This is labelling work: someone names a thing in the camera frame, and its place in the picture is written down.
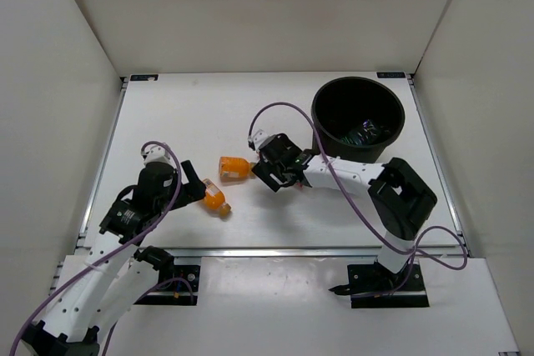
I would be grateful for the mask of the orange juice bottle upper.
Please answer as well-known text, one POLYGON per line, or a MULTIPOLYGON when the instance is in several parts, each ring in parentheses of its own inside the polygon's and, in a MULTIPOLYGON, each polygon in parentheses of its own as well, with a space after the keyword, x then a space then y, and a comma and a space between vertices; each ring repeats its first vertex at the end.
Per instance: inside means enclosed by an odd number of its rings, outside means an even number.
POLYGON ((219 178, 223 182, 238 182, 251 178, 253 174, 254 162, 245 158, 220 157, 219 158, 219 178))

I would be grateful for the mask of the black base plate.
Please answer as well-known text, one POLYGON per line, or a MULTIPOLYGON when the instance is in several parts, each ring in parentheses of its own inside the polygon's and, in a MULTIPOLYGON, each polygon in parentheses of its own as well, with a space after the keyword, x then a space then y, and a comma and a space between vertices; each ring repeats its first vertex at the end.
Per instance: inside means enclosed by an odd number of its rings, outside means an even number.
POLYGON ((135 305, 196 306, 199 299, 199 258, 175 258, 171 267, 159 272, 156 288, 135 305))
POLYGON ((428 308, 430 302, 419 264, 408 263, 391 273, 378 263, 347 266, 348 283, 330 288, 337 296, 349 296, 356 308, 428 308))

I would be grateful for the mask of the black corner label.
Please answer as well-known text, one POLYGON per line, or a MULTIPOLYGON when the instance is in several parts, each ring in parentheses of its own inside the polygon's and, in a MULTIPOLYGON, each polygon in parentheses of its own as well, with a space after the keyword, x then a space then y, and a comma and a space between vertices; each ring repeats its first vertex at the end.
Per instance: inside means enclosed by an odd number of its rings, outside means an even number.
POLYGON ((154 82, 159 79, 158 74, 132 74, 129 78, 130 82, 154 82))
POLYGON ((406 77, 403 72, 377 72, 376 75, 380 79, 404 79, 406 77))

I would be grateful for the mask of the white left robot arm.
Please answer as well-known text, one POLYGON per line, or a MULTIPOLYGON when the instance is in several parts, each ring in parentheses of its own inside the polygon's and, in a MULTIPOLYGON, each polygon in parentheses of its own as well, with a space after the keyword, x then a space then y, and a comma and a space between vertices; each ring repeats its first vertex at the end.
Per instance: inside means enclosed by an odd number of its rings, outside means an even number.
POLYGON ((19 334, 32 355, 97 355, 103 338, 138 300, 180 282, 174 256, 144 237, 175 209, 204 198, 190 161, 175 167, 166 156, 147 157, 138 181, 124 188, 99 224, 84 268, 60 286, 19 334))

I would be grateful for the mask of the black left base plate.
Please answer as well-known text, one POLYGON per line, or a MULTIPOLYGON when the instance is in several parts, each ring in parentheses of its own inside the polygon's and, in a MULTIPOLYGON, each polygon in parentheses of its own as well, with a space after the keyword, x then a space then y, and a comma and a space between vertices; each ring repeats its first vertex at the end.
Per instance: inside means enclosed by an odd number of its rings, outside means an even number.
POLYGON ((156 288, 135 305, 196 306, 199 299, 199 258, 175 258, 171 267, 159 272, 156 288))

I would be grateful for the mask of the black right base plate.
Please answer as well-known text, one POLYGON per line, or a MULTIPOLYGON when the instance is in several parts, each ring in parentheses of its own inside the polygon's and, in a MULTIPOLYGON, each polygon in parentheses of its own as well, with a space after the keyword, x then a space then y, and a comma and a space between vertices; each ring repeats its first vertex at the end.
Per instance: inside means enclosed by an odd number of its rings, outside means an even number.
POLYGON ((356 308, 428 308, 430 302, 419 264, 408 263, 391 273, 378 263, 347 266, 348 283, 330 288, 337 296, 349 296, 356 308))

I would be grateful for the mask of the black corner label right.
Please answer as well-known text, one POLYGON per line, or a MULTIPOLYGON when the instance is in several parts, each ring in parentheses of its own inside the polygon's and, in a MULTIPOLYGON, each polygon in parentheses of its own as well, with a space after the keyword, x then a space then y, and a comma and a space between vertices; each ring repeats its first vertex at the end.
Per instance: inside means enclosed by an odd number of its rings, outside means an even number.
POLYGON ((377 72, 376 75, 380 79, 404 79, 406 77, 403 72, 377 72))

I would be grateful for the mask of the clear green label bottle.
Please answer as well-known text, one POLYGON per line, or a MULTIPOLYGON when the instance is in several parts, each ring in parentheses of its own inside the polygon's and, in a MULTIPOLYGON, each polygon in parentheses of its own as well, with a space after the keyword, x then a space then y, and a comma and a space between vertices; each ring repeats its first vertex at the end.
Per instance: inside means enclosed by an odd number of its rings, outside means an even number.
POLYGON ((390 135, 391 130, 387 126, 378 124, 372 119, 366 119, 342 135, 340 141, 354 146, 370 146, 387 140, 390 135))

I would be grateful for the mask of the black round plastic bin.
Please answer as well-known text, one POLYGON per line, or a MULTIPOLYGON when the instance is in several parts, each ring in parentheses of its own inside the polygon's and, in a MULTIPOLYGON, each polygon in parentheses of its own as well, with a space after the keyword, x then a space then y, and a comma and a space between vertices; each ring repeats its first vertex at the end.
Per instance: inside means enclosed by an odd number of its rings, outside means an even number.
POLYGON ((400 99, 388 87, 360 77, 342 77, 324 84, 314 96, 310 113, 326 154, 360 163, 377 162, 400 136, 406 120, 400 99), (387 126, 390 137, 370 146, 340 141, 366 119, 387 126))

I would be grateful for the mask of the black corner label left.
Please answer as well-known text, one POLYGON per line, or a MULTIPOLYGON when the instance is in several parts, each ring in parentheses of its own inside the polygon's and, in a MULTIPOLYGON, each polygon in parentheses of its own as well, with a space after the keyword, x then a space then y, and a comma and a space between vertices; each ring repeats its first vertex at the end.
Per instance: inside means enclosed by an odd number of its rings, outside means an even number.
POLYGON ((129 78, 130 82, 154 82, 159 79, 158 74, 132 74, 129 78))

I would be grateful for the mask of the orange juice bottle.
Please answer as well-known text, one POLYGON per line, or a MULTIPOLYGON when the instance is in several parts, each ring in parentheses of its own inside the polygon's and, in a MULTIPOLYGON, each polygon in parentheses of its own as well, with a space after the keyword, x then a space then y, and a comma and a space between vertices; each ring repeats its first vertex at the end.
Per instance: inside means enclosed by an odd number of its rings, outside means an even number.
POLYGON ((203 184, 205 186, 204 206, 221 218, 226 218, 231 212, 231 206, 227 203, 223 192, 208 178, 203 180, 203 184))
POLYGON ((220 157, 219 158, 219 178, 223 182, 238 182, 251 178, 253 174, 254 162, 245 158, 220 157))

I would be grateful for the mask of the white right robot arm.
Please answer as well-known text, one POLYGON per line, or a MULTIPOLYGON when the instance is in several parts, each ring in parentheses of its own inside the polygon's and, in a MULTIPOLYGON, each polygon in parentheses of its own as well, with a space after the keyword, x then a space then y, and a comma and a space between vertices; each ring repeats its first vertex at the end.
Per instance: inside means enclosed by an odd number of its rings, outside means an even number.
POLYGON ((375 263, 375 281, 393 289, 405 278, 417 234, 437 204, 437 196, 408 162, 358 163, 301 149, 286 134, 259 130, 248 138, 259 160, 253 173, 271 190, 328 188, 368 198, 385 227, 385 241, 375 263))

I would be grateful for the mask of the orange juice bottle lower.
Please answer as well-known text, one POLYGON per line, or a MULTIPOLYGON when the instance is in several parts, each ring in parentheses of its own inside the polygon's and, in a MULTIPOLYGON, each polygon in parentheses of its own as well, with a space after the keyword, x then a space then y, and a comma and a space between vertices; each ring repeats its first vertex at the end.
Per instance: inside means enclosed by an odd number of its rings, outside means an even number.
POLYGON ((203 180, 203 184, 205 186, 204 206, 221 218, 226 218, 231 212, 231 206, 227 203, 223 192, 208 178, 203 180))

